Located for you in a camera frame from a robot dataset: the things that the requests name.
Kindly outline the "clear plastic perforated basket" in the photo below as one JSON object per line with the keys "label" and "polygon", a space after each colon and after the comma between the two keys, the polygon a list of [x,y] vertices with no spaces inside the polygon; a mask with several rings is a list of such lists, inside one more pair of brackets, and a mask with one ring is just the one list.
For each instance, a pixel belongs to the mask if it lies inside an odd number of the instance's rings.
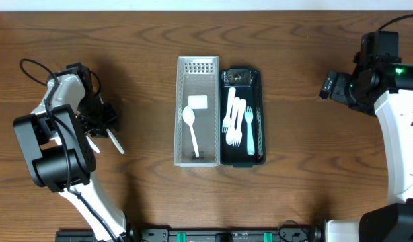
{"label": "clear plastic perforated basket", "polygon": [[[208,108],[193,110],[193,124],[199,157],[196,157],[189,126],[183,121],[183,109],[189,95],[207,95]],[[174,125],[174,165],[179,167],[215,167],[221,162],[221,121],[219,57],[179,56],[176,76]]]}

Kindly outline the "pale green plastic fork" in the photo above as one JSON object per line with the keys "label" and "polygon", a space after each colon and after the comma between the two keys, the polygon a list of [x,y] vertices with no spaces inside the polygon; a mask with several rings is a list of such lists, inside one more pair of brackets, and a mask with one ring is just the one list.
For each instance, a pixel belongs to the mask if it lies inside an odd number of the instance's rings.
{"label": "pale green plastic fork", "polygon": [[247,154],[249,156],[253,156],[255,153],[254,150],[254,137],[252,132],[252,120],[253,120],[253,111],[250,106],[246,107],[244,118],[247,125]]}

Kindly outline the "white plastic fork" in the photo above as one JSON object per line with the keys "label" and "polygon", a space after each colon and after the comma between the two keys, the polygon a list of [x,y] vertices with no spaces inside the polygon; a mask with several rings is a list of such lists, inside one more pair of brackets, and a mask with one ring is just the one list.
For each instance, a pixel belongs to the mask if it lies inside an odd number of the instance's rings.
{"label": "white plastic fork", "polygon": [[225,117],[223,119],[223,123],[222,123],[222,132],[226,133],[230,127],[231,124],[231,109],[233,106],[233,101],[235,98],[235,94],[236,94],[236,88],[234,87],[230,87],[229,91],[228,91],[228,96],[227,96],[227,107],[226,107],[226,114]]}
{"label": "white plastic fork", "polygon": [[233,142],[234,147],[240,146],[240,143],[242,140],[241,124],[243,121],[243,115],[245,112],[245,108],[246,108],[246,100],[240,99],[239,104],[238,104],[238,110],[237,110],[237,127],[235,130],[235,140]]}

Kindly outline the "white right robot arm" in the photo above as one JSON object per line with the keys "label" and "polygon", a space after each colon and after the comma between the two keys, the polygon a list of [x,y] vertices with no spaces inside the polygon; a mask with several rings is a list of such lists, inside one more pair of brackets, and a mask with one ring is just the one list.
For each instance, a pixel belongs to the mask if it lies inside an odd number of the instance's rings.
{"label": "white right robot arm", "polygon": [[413,241],[413,65],[329,71],[319,97],[378,119],[388,171],[386,206],[359,220],[329,220],[325,241]]}

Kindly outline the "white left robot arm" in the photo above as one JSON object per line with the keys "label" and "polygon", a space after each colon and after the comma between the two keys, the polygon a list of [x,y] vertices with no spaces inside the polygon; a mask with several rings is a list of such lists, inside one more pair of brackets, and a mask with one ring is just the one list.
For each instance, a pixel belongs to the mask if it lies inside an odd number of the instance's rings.
{"label": "white left robot arm", "polygon": [[16,118],[13,129],[34,183],[70,201],[91,226],[94,241],[138,241],[95,175],[99,149],[93,138],[111,138],[124,149],[112,133],[119,129],[118,115],[93,87],[94,78],[81,63],[50,73],[42,102]]}

